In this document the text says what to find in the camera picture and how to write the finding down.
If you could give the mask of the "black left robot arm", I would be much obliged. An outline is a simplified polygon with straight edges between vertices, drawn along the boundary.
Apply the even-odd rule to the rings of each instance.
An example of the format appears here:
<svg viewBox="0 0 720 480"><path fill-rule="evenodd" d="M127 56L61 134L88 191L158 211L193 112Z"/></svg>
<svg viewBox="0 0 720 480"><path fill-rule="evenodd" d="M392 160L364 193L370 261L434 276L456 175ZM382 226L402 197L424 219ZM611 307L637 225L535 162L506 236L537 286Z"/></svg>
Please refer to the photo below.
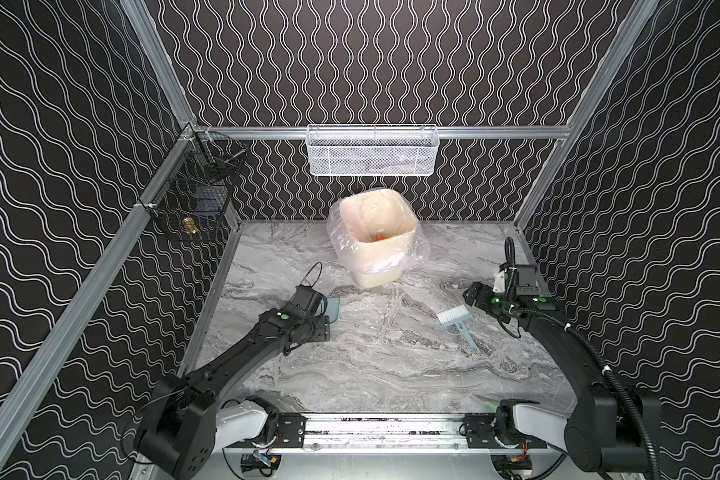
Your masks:
<svg viewBox="0 0 720 480"><path fill-rule="evenodd" d="M182 376L168 374L138 411L133 449L173 479L191 479L219 450L244 440L276 438L277 409L265 401L227 405L229 394L272 358L330 339L328 299L299 285L280 308L217 358Z"/></svg>

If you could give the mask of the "pale green hand brush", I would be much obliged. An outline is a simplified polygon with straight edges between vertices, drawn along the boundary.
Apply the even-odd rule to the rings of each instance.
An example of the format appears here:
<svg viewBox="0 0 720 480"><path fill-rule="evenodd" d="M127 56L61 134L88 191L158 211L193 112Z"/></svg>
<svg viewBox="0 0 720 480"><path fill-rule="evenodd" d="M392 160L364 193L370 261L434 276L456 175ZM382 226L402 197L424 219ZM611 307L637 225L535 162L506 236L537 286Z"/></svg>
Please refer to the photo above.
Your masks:
<svg viewBox="0 0 720 480"><path fill-rule="evenodd" d="M472 314L469 312L465 305L459 305L457 307L453 307L448 310L439 312L436 314L436 318L447 334L462 338L466 342L470 351L479 351L477 343L475 342L469 329L465 325L467 321L473 319Z"/></svg>

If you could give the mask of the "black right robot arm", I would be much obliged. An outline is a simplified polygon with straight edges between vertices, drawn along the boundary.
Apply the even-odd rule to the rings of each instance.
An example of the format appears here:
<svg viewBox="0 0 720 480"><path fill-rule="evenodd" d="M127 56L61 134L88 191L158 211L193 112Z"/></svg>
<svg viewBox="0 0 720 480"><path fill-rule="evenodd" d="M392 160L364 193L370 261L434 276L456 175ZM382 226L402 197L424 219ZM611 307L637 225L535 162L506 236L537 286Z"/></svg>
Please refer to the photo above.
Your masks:
<svg viewBox="0 0 720 480"><path fill-rule="evenodd" d="M552 299L496 293L480 282L472 283L463 298L502 325L515 320L544 347L576 394L569 415L533 401L501 402L495 428L500 441L540 440L584 472L660 477L660 400L646 389L627 386Z"/></svg>

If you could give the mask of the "pale green dustpan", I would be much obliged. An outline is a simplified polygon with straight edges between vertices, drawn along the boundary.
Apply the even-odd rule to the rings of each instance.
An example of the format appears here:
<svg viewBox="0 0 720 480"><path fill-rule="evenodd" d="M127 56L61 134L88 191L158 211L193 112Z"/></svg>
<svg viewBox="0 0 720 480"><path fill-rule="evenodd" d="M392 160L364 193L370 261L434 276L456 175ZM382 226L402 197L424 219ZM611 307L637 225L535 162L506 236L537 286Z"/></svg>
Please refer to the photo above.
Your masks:
<svg viewBox="0 0 720 480"><path fill-rule="evenodd" d="M341 298L340 297L329 297L325 302L325 313L324 315L328 318L330 324L334 324L338 321L341 310Z"/></svg>

